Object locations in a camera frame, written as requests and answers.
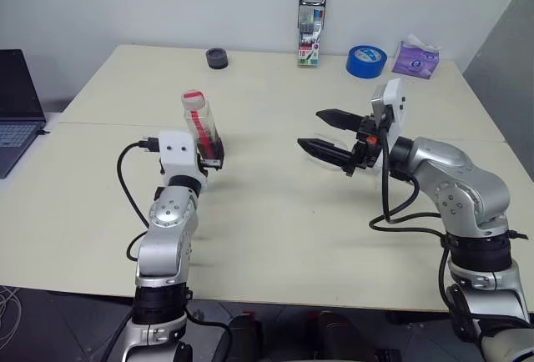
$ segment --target black cap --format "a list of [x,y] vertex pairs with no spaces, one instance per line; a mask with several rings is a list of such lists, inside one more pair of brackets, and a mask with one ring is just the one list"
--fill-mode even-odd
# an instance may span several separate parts
[[211,68],[225,68],[228,66],[228,57],[226,51],[222,48],[211,48],[206,51],[208,66]]

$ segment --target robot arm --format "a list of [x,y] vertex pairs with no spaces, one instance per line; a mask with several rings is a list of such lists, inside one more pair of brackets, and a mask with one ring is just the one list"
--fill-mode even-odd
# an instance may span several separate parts
[[139,246],[132,318],[123,332],[123,362],[191,360],[184,336],[191,237],[199,195],[207,184],[189,133],[163,131],[157,146],[165,187],[154,196],[149,229]]
[[417,180],[446,229],[441,242],[444,257],[451,252],[449,268],[455,283],[443,289],[443,296],[456,334],[477,343],[487,361],[534,360],[534,329],[510,252],[510,239],[525,236],[508,229],[508,189],[450,144],[400,137],[405,100],[396,79],[374,96],[374,115],[361,117],[337,109],[318,112],[329,125],[356,132],[352,152],[316,138],[299,138],[298,143],[350,176],[355,168],[378,167],[383,142],[394,144],[385,168],[393,178]]

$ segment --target purple tissue box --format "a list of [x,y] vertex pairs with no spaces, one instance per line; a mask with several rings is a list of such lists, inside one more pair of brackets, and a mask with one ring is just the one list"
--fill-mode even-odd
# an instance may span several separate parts
[[392,71],[428,79],[439,62],[438,52],[428,52],[421,48],[406,46],[405,42],[401,41]]

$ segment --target tape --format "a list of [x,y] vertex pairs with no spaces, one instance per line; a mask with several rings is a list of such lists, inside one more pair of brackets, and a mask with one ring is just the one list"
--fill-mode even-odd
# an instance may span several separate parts
[[380,76],[387,61],[383,50],[370,45],[353,47],[347,58],[347,72],[360,78],[374,78]]

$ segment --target black round object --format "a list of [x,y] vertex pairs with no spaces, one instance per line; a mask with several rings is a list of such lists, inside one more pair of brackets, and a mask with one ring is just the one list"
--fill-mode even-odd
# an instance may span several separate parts
[[226,51],[222,48],[208,49],[206,58],[208,59],[208,66],[211,68],[220,69],[228,66],[228,56],[226,56]]
[[191,176],[173,176],[169,180],[169,187],[188,187],[197,194],[197,197],[200,195],[200,190],[202,189],[202,184],[196,178]]
[[160,324],[182,316],[187,304],[185,283],[166,287],[137,287],[133,298],[135,324]]
[[410,157],[411,147],[414,142],[405,137],[399,137],[393,146],[393,149],[390,151],[390,164],[395,166],[396,164],[406,163]]
[[498,272],[511,266],[510,240],[507,234],[484,239],[446,236],[452,262],[476,272]]

